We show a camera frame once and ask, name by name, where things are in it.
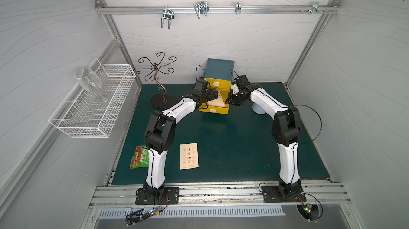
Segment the beige postcard with calligraphy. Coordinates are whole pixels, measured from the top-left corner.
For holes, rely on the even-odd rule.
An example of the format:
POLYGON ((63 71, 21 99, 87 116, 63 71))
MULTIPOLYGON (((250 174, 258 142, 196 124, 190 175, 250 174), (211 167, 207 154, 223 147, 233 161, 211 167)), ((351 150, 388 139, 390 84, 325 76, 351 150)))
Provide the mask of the beige postcard with calligraphy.
POLYGON ((197 143, 180 145, 180 170, 199 167, 197 143))

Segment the teal drawer cabinet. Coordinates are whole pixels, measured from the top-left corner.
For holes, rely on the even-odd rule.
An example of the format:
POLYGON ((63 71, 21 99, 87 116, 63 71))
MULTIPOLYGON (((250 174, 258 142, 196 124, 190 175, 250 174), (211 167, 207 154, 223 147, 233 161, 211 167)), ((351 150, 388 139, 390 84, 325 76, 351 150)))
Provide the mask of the teal drawer cabinet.
POLYGON ((234 61, 211 59, 207 60, 204 68, 204 78, 232 81, 231 70, 234 69, 234 61))

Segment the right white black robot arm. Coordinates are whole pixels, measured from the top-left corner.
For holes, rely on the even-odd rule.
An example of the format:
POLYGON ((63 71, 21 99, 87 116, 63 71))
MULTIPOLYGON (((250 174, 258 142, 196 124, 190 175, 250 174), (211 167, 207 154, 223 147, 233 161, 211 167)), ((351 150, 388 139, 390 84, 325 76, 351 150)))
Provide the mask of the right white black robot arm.
POLYGON ((278 195, 289 199, 302 191, 298 172, 298 145, 301 136, 301 119, 297 108, 282 104, 270 96, 258 84, 231 84, 226 102, 242 105, 250 100, 261 107, 273 119, 272 137, 280 153, 280 174, 278 195))

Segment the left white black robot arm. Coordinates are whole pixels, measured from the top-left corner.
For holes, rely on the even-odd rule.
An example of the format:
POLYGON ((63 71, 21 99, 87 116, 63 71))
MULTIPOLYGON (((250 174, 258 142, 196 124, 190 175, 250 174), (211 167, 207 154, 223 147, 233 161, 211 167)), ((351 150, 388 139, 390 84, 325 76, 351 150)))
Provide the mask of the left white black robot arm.
POLYGON ((171 108, 151 114, 144 137, 149 167, 143 188, 148 195, 157 199, 164 195, 166 156, 174 142, 177 123, 204 103, 216 99, 218 91, 215 88, 191 90, 171 108))

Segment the light blue mug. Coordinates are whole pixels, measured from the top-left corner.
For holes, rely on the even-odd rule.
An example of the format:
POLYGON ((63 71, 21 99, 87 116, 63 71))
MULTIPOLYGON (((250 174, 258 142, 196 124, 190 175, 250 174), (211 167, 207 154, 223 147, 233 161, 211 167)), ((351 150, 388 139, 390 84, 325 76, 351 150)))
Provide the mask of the light blue mug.
POLYGON ((254 113, 256 113, 258 115, 266 114, 266 111, 259 104, 256 104, 256 103, 252 104, 252 110, 253 110, 254 113))

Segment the brown metal jewelry stand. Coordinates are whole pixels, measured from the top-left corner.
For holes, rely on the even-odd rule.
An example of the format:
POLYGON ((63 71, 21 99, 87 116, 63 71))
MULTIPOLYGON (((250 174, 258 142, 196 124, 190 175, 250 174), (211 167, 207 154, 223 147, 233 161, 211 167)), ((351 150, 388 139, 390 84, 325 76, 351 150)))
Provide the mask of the brown metal jewelry stand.
POLYGON ((159 90, 163 91, 162 94, 155 94, 152 96, 150 103, 154 108, 158 109, 163 109, 167 110, 177 103, 180 102, 180 98, 176 96, 171 96, 167 94, 166 87, 161 83, 161 78, 159 74, 163 75, 171 75, 174 73, 175 69, 172 67, 169 67, 172 63, 177 61, 177 57, 175 56, 170 56, 168 58, 168 63, 163 64, 164 58, 165 58, 165 53, 164 52, 158 52, 156 54, 156 57, 161 58, 161 60, 158 63, 153 63, 148 57, 143 56, 138 59, 138 63, 143 63, 145 60, 148 60, 150 67, 149 68, 139 68, 139 70, 150 70, 150 72, 144 77, 146 82, 153 82, 159 86, 159 90))

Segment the green mat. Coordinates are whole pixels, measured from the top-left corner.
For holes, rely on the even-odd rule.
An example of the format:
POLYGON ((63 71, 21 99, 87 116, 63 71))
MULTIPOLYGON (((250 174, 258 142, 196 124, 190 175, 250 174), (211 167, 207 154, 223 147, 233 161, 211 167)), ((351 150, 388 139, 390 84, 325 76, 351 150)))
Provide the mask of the green mat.
MULTIPOLYGON (((153 112, 150 100, 159 92, 144 85, 139 96, 113 185, 143 184, 146 168, 130 167, 135 148, 142 144, 153 112)), ((251 102, 233 106, 225 115, 195 111, 176 126, 175 141, 166 157, 166 183, 276 181, 280 172, 279 148, 272 138, 273 120, 253 112, 251 102), (180 146, 198 145, 199 166, 180 168, 180 146)))

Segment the green red snack packet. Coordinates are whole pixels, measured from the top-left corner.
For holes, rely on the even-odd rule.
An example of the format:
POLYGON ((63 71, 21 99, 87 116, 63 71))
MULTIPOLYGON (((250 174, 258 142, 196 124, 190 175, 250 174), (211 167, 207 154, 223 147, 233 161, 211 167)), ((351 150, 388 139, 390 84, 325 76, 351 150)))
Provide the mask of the green red snack packet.
POLYGON ((149 150, 146 146, 137 146, 132 156, 130 169, 149 167, 149 150))

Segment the metal double hook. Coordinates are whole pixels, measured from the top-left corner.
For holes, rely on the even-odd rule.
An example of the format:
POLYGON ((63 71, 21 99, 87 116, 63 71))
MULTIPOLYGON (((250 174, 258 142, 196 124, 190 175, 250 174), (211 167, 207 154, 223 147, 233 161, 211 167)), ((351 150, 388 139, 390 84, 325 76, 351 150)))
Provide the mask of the metal double hook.
POLYGON ((165 22, 168 24, 168 29, 171 27, 171 22, 174 19, 174 11, 170 9, 165 9, 162 11, 162 17, 161 17, 161 28, 164 28, 165 22))

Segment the small metal clip hook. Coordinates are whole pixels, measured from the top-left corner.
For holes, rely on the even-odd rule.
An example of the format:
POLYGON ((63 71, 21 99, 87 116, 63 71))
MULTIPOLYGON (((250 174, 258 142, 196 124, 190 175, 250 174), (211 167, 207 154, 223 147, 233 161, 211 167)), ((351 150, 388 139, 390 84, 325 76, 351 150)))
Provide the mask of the small metal clip hook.
POLYGON ((239 15, 241 13, 241 3, 240 2, 236 2, 235 3, 235 14, 239 15))

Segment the white vent strip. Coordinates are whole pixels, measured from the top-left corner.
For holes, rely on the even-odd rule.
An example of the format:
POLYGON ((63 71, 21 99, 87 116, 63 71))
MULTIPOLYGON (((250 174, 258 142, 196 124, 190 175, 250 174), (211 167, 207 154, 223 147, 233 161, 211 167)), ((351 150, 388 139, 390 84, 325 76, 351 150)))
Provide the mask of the white vent strip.
MULTIPOLYGON (((127 215, 137 211, 137 208, 103 208, 99 219, 125 219, 127 215)), ((168 207, 154 218, 199 218, 199 217, 267 217, 284 216, 282 206, 197 206, 168 207)))

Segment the clear glass cup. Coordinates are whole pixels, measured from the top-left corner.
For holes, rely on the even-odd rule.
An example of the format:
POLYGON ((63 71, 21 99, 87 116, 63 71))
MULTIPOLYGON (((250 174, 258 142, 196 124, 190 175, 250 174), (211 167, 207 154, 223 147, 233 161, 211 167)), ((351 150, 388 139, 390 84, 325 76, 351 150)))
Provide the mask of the clear glass cup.
POLYGON ((103 83, 101 78, 91 68, 83 68, 75 72, 75 78, 79 85, 90 93, 97 93, 102 102, 108 102, 108 99, 102 95, 103 83))

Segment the right controller board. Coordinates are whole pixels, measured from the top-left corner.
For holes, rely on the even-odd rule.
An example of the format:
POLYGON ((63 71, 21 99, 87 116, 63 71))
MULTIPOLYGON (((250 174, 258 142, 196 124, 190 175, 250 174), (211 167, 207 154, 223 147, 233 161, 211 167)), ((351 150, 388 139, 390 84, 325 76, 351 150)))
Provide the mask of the right controller board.
POLYGON ((306 195, 315 199, 318 205, 307 203, 305 201, 302 201, 300 197, 296 197, 296 199, 300 201, 300 205, 297 205, 298 213, 309 222, 317 221, 323 215, 323 206, 321 202, 311 194, 306 193, 306 195))

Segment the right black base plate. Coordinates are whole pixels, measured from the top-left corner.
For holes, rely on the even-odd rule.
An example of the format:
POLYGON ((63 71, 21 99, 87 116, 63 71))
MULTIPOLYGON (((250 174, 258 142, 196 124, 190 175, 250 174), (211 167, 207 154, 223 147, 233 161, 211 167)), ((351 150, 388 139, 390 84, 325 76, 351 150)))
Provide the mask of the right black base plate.
POLYGON ((287 191, 287 189, 281 185, 271 186, 264 184, 259 186, 258 189, 266 203, 306 202, 306 196, 303 194, 302 187, 295 191, 287 191))

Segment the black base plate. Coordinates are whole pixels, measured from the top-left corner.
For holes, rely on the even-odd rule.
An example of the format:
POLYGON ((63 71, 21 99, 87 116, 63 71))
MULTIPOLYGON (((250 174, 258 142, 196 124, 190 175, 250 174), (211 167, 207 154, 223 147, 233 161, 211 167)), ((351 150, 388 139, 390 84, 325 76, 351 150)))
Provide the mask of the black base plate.
POLYGON ((302 187, 295 191, 287 191, 287 189, 281 185, 271 186, 264 184, 259 186, 258 189, 266 203, 306 202, 306 196, 303 194, 302 187))
POLYGON ((179 203, 179 187, 164 187, 159 191, 139 188, 136 191, 136 205, 176 205, 179 203))

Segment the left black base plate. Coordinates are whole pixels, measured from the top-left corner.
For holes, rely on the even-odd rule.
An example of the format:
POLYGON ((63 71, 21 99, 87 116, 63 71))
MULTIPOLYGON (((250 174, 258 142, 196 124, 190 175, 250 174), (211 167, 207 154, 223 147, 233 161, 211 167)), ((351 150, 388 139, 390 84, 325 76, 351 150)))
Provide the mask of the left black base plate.
POLYGON ((139 188, 136 191, 136 205, 176 205, 179 203, 179 187, 164 187, 159 191, 139 188))

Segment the metal bracket hook right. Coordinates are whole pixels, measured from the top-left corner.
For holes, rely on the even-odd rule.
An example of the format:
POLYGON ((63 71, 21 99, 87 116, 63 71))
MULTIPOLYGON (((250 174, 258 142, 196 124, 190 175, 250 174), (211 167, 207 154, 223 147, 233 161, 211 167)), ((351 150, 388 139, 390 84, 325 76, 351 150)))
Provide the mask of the metal bracket hook right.
POLYGON ((300 10, 300 12, 303 13, 303 14, 308 13, 308 14, 310 14, 310 15, 313 15, 313 14, 326 14, 326 13, 328 13, 329 11, 326 10, 326 9, 322 9, 322 8, 320 7, 319 2, 315 2, 310 9, 308 9, 308 10, 300 10))

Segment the aluminium front rail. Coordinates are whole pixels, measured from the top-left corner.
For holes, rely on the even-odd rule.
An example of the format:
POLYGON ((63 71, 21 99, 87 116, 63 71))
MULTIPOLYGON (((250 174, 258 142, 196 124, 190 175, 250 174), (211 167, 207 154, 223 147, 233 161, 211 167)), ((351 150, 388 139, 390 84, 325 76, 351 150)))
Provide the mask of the aluminium front rail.
MULTIPOLYGON (((309 203, 351 204, 352 201, 342 183, 329 180, 302 181, 302 188, 307 193, 309 203)), ((178 187, 179 203, 177 207, 194 206, 266 206, 261 181, 247 182, 198 182, 171 183, 178 187)), ((93 194, 90 208, 128 208, 136 207, 136 191, 142 185, 109 185, 98 186, 93 194)))

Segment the aluminium crossbar rail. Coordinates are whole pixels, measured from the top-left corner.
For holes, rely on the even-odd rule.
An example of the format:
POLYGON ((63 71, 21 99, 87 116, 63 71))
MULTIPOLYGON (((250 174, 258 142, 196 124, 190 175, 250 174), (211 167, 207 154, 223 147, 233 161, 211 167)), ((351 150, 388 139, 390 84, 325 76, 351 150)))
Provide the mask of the aluminium crossbar rail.
MULTIPOLYGON (((300 10, 308 10, 312 5, 241 5, 240 14, 302 14, 300 10)), ((322 9, 328 10, 329 14, 339 13, 341 7, 320 5, 322 9)), ((99 15, 161 15, 162 11, 170 9, 175 15, 194 15, 196 12, 193 5, 174 6, 104 6, 96 8, 99 15)), ((235 5, 209 5, 208 15, 236 15, 235 5)))

